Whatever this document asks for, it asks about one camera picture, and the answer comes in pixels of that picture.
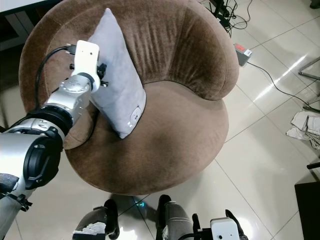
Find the white tile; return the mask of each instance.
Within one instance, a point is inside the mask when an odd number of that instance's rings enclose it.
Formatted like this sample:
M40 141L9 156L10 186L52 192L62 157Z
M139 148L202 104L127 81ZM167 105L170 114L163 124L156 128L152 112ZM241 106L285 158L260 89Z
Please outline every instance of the white tile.
M33 203L28 212L17 215L21 236L23 240L71 239L80 220L110 197L109 192L83 181L63 152L55 178L28 199ZM129 199L120 202L115 199L119 214L134 205L132 198Z
M235 14L248 20L247 7L248 4L240 4L235 10ZM260 0L254 0L251 3L249 13L251 20L245 30L261 44L293 28L292 25ZM238 23L243 21L239 17L235 20Z
M320 9L311 9L310 0L262 0L291 25L297 27L318 16Z
M283 135L292 127L291 121L295 114L300 112L302 107L298 105L292 98L284 104L270 112L267 117L280 130ZM320 150L316 150L311 146L310 141L295 139L286 136L286 138L296 147L296 149L312 163L320 157Z
M236 29L233 28L232 30L231 40L233 44L240 44L244 46L246 49L252 49L260 43L254 39L245 29Z
M210 227L211 219L225 217L225 209L229 209L238 218L250 240L272 238L216 161L196 177L179 186L152 193L142 201L144 204L139 209L154 237L155 212L162 194L169 195L180 204L190 218L197 213L202 228Z
M298 29L303 35L320 47L320 17L308 21L296 29Z
M294 95L306 87L262 45L252 49L249 62L269 72L276 86L284 92ZM264 71L250 64L240 67L237 85L264 114L268 114L290 98L274 88Z
M320 81L314 81L309 88L317 95L320 96Z
M136 206L121 214L118 222L120 228L118 240L154 240Z
M20 97L19 86L14 86L0 92L0 126L4 127L5 119L11 126L26 115Z
M204 5L207 9L210 9L210 6L209 6L210 1L209 0L196 0L196 1L201 3L202 5ZM250 0L236 0L236 2L238 5L241 5L241 4L248 4L250 2ZM233 8L234 5L235 5L235 0L228 1L228 6L230 8ZM212 12L214 12L216 9L215 5L213 5L212 3L211 3L211 9L212 9Z
M22 240L20 233L19 233L19 229L18 229L18 225L17 222L14 221L9 229L9 231L6 233L5 235L5 240Z
M320 47L315 45L301 32L292 29L267 41L263 46L304 83L310 85L314 82L313 79L299 75L298 71L301 67L320 56ZM320 76L320 61L304 70L304 72Z
M303 89L301 92L299 92L298 94L295 95L296 97L302 99L305 102L310 102L311 100L315 99L317 97L317 95L311 90L310 87L306 87L305 89ZM301 108L303 106L305 106L305 104L300 101L299 99L293 97L292 98ZM317 101L315 103L311 104L312 108L315 109L320 109L320 101Z
M216 160L272 235L298 211L294 185L310 176L308 162L267 117L226 142Z
M226 141L264 116L238 86L235 86L223 100L229 117L229 131Z
M274 240L303 240L301 220L299 212L274 236Z

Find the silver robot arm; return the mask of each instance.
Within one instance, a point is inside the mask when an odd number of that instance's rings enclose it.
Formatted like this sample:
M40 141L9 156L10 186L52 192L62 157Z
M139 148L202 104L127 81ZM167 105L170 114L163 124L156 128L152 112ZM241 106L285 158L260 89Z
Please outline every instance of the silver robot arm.
M98 55L96 44L79 40L71 77L40 109L0 134L0 240L18 212L32 205L32 192L56 176L65 137L100 87Z

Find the velvet upholstery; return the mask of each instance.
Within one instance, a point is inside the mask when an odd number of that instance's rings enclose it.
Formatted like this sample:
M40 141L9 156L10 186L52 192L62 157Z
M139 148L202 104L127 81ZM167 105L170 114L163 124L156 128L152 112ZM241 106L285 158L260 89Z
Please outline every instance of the velvet upholstery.
M64 0L30 34L19 69L26 111L35 106L34 82L42 59L54 48L87 40L110 8L147 94L133 132L120 139L91 104L66 137L74 168L104 191L149 194L202 171L228 133L222 98L239 74L231 40L195 0ZM43 69L43 103L70 76L73 57L58 52Z

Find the gray pillow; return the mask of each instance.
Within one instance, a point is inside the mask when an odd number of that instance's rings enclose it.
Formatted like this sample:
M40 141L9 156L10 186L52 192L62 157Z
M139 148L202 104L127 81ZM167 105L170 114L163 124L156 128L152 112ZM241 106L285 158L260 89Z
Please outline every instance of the gray pillow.
M88 42L100 48L99 63L106 64L107 87L92 94L92 103L106 117L120 138L129 135L146 105L146 92L128 53L122 31L107 8Z

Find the black cable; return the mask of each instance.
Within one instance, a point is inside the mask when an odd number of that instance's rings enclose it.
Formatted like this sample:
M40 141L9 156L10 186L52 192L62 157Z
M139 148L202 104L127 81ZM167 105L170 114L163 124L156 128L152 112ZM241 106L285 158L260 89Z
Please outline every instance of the black cable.
M18 121L16 121L14 124L12 124L8 129L11 129L17 125L19 125L23 120L27 119L27 116L24 116L23 118L19 119Z
M209 1L209 6L210 6L210 12L213 14L210 1Z
M235 18L235 10L237 10L237 8L238 8L238 3L237 3L237 1L234 0L234 6L233 6L233 8L230 7L229 5L226 5L226 8L230 8L230 9L231 9L230 16L229 16L229 20L230 20L231 18L234 19L234 18Z
M188 233L188 234L181 236L178 240L184 240L184 239L193 238L193 237L195 237L194 233Z
M46 62L48 61L48 59L55 53L61 51L61 50L67 50L68 47L67 46L61 46L61 47L58 47L54 50L52 50L47 56L45 56L45 58L42 60L39 68L38 68L38 71L36 73L36 77L35 77L35 88L34 88L34 97L35 97L35 109L38 109L39 106L40 106L40 103L39 103L39 83L40 83L40 78L41 78L41 73L42 73L42 70L46 64Z
M235 9L234 9L234 10L236 10L236 9L238 8L238 3L236 2L236 0L234 0L234 2L235 2ZM248 16L249 16L249 19L248 19L248 20L245 20L242 16L235 15L234 13L232 13L232 18L233 18L233 19L236 19L236 18L242 18L242 19L243 19L243 21L240 21L240 22L235 23L234 25L231 25L232 28L239 29L239 30L242 30L242 29L247 28L248 22L250 22L250 20L251 20L251 15L250 15L250 13L249 13L249 7L250 7L250 5L251 5L252 2L253 2L253 0L251 0L251 1L249 2L248 6L247 6L247 8L246 8L246 11L247 11ZM245 27L236 27L236 25L243 24L243 23L245 23Z
M304 103L305 105L307 105L309 108L311 108L312 110L316 111L317 113L320 113L320 110L319 110L319 109L316 109L316 108L311 107L307 102L303 101L300 97L297 97L297 96L295 96L295 95L292 95L292 94L290 94L290 93L287 93L287 92L284 92L284 91L280 90L280 89L276 86L273 78L272 78L271 75L267 72L267 70L263 69L263 68L260 67L260 66L254 65L254 64L251 63L251 62L248 62L248 61L247 61L247 63L250 64L250 65L252 65L252 66L254 66L254 67L256 67L256 68L258 68L258 69L261 69L262 71L264 71L264 72L269 76L269 78L271 79L272 84L273 84L273 86L275 87L275 89L277 89L279 92L281 92L281 93L283 93L283 94L286 94L286 95L288 95L288 96L294 97L294 98L296 98L296 99L299 99L301 102L303 102L303 103Z
M232 38L232 27L230 27L228 34L229 34L230 38Z
M231 18L234 17L235 15L235 10L236 10L236 5L234 5L234 7L230 7L228 5L225 6L225 8L228 10L228 8L230 8L230 12L229 12L229 17L228 17L228 22L230 23Z

